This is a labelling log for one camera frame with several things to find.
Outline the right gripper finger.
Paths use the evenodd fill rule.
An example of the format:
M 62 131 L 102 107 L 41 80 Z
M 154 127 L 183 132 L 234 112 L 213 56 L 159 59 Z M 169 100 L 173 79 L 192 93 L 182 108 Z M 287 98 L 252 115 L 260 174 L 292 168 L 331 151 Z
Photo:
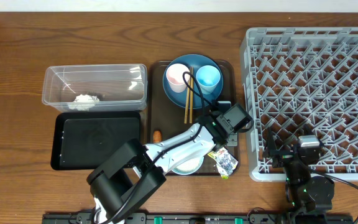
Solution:
M 311 121 L 306 119 L 300 124 L 296 124 L 294 120 L 288 119 L 283 123 L 283 131 L 286 136 L 283 138 L 283 145 L 288 146 L 296 141 L 299 136 L 306 135 L 305 128 L 311 126 Z
M 267 129 L 266 146 L 263 152 L 264 157 L 274 157 L 277 154 L 277 147 L 270 128 Z

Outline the yellow green snack wrapper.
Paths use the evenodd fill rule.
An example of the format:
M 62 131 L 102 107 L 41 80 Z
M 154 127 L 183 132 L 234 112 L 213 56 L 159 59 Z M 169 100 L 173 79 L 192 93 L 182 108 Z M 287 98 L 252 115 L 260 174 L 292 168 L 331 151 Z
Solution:
M 208 156 L 216 162 L 216 168 L 222 179 L 228 179 L 239 163 L 225 147 L 220 148 L 216 152 L 209 152 Z

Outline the wooden chopstick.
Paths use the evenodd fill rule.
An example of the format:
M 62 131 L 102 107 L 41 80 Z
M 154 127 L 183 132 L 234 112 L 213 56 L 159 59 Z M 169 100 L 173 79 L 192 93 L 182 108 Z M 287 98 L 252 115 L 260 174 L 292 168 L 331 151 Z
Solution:
M 190 68 L 190 73 L 193 75 L 193 67 Z M 190 78 L 190 109 L 189 109 L 189 123 L 193 123 L 193 78 Z
M 189 107 L 189 102 L 190 102 L 190 87 L 187 87 L 184 124 L 187 124 L 187 120 L 188 120 L 188 110 L 189 110 L 188 107 Z

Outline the orange carrot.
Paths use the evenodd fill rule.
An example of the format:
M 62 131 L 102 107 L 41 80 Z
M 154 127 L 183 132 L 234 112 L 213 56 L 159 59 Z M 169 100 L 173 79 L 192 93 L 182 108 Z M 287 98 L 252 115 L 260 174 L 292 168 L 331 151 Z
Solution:
M 152 136 L 153 143 L 162 142 L 162 133 L 159 130 L 154 131 Z

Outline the white paper ball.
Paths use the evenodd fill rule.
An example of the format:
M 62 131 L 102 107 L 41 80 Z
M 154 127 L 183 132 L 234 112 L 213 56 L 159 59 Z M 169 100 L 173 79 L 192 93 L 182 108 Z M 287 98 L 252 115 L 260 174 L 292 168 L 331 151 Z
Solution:
M 90 108 L 95 107 L 98 102 L 99 98 L 97 96 L 81 94 L 67 105 L 70 110 L 88 111 Z

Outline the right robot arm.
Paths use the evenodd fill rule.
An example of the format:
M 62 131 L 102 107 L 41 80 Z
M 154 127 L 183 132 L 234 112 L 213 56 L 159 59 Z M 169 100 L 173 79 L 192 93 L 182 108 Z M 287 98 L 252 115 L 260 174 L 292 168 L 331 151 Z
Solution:
M 309 128 L 289 149 L 279 149 L 273 132 L 268 129 L 264 157 L 272 167 L 282 168 L 286 175 L 286 197 L 293 208 L 276 217 L 275 223 L 327 223 L 326 211 L 332 209 L 334 182 L 320 175 L 312 176 L 310 164 L 318 161 L 323 143 Z

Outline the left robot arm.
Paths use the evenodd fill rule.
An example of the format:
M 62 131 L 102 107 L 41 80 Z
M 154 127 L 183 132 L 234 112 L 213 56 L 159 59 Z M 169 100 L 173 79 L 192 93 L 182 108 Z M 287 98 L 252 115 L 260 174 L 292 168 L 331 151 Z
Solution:
M 185 132 L 160 143 L 124 143 L 87 177 L 106 223 L 117 223 L 143 205 L 166 181 L 166 174 L 191 159 L 223 148 L 249 118 L 217 111 L 201 116 Z

